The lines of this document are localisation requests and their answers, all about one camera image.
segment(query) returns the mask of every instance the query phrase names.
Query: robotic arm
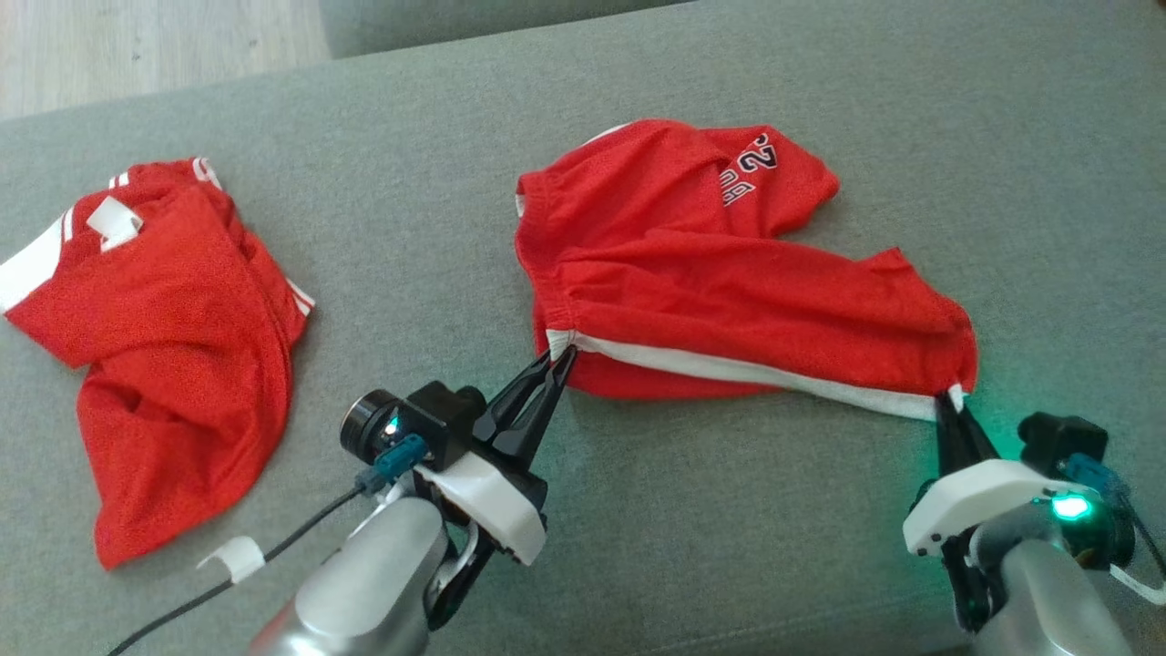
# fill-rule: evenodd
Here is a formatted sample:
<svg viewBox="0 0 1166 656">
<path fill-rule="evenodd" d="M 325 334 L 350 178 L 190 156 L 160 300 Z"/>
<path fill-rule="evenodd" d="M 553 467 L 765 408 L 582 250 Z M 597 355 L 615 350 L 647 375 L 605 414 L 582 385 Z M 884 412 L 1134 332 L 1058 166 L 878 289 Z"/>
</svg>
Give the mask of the robotic arm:
<svg viewBox="0 0 1166 656">
<path fill-rule="evenodd" d="M 923 484 L 902 536 L 942 559 L 972 653 L 1132 656 L 1084 573 L 1133 556 L 1132 512 L 1097 475 L 1105 432 L 1038 414 L 1020 425 L 1023 463 L 1000 460 L 962 401 L 936 397 L 940 478 Z"/>
<path fill-rule="evenodd" d="M 546 542 L 547 484 L 531 473 L 574 348 L 536 360 L 489 404 L 434 382 L 358 401 L 340 444 L 392 489 L 260 632 L 251 656 L 415 656 L 454 616 L 494 552 L 531 565 Z M 461 552 L 450 528 L 466 534 Z"/>
</svg>

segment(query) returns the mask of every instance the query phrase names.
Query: gray sofa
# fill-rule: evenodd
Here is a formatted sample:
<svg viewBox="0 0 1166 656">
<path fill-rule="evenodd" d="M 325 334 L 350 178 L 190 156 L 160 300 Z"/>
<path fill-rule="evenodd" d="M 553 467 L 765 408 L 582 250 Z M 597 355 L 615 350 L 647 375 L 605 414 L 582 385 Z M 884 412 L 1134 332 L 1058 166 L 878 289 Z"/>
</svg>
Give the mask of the gray sofa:
<svg viewBox="0 0 1166 656">
<path fill-rule="evenodd" d="M 202 154 L 319 302 L 283 444 L 234 509 L 104 572 L 80 374 L 0 327 L 2 649 L 100 654 L 351 485 L 349 404 L 433 379 L 498 389 L 532 358 L 513 190 L 606 127 L 767 122 L 841 193 L 791 238 L 900 245 L 977 327 L 970 403 L 1006 457 L 1035 410 L 1114 436 L 1166 532 L 1166 16 L 1152 2 L 723 0 L 357 57 L 0 124 L 0 256 L 126 165 Z M 900 524 L 933 428 L 796 394 L 568 393 L 535 461 L 533 569 L 491 564 L 431 654 L 923 654 L 957 646 L 946 576 Z M 234 654 L 368 512 L 353 503 L 136 654 Z M 1139 567 L 1144 567 L 1142 560 Z M 1160 612 L 1097 587 L 1142 654 Z"/>
</svg>

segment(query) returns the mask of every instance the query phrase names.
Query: wooden floor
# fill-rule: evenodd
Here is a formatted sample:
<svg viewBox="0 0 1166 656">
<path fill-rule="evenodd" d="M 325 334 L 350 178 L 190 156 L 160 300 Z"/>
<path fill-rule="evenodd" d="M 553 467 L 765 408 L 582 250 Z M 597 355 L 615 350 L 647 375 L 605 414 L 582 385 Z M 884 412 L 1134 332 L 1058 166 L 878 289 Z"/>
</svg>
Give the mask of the wooden floor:
<svg viewBox="0 0 1166 656">
<path fill-rule="evenodd" d="M 317 0 L 0 0 L 0 120 L 328 58 Z"/>
</svg>

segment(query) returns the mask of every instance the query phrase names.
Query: red fabric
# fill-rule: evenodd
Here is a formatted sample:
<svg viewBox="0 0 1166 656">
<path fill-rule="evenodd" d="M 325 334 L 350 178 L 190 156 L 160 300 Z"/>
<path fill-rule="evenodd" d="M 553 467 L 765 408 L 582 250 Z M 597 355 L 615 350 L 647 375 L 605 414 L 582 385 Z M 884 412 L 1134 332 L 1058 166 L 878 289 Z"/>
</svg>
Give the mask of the red fabric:
<svg viewBox="0 0 1166 656">
<path fill-rule="evenodd" d="M 934 395 L 976 379 L 971 323 L 897 248 L 854 261 L 775 240 L 838 190 L 768 126 L 642 120 L 522 175 L 515 235 L 545 331 L 763 365 L 868 389 Z M 649 371 L 595 353 L 570 380 L 619 398 L 767 388 Z"/>
<path fill-rule="evenodd" d="M 56 273 L 6 312 L 69 367 L 90 366 L 77 417 L 107 570 L 239 501 L 287 421 L 289 354 L 310 299 L 209 170 L 204 160 L 135 165 L 128 184 L 79 199 Z M 143 225 L 103 253 L 85 221 L 106 196 Z"/>
</svg>

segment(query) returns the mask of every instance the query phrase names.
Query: gray upholstery fabric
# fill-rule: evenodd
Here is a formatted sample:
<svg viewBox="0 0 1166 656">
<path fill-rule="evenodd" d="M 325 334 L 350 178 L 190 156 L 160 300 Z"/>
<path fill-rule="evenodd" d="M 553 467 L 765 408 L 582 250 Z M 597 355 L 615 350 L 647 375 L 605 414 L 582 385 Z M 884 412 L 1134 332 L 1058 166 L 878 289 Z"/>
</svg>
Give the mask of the gray upholstery fabric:
<svg viewBox="0 0 1166 656">
<path fill-rule="evenodd" d="M 497 34 L 687 0 L 319 0 L 333 57 Z"/>
<path fill-rule="evenodd" d="M 351 485 L 337 428 L 363 393 L 507 381 L 533 355 L 517 176 L 648 115 L 768 122 L 822 156 L 842 191 L 792 238 L 852 256 L 902 246 L 977 326 L 970 403 L 1005 456 L 1028 412 L 1084 416 L 1166 534 L 1164 65 L 1166 16 L 1146 1 L 709 1 L 0 124 L 0 253 L 126 165 L 197 153 L 319 301 L 254 491 L 113 573 L 92 556 L 80 374 L 0 327 L 2 650 L 104 653 L 217 583 L 194 565 L 229 537 L 281 539 Z M 535 463 L 546 551 L 529 570 L 491 564 L 431 653 L 956 644 L 939 563 L 900 535 L 934 468 L 932 426 L 807 396 L 570 393 Z M 367 510 L 136 654 L 241 651 Z M 1097 585 L 1142 653 L 1163 644 L 1160 613 Z"/>
</svg>

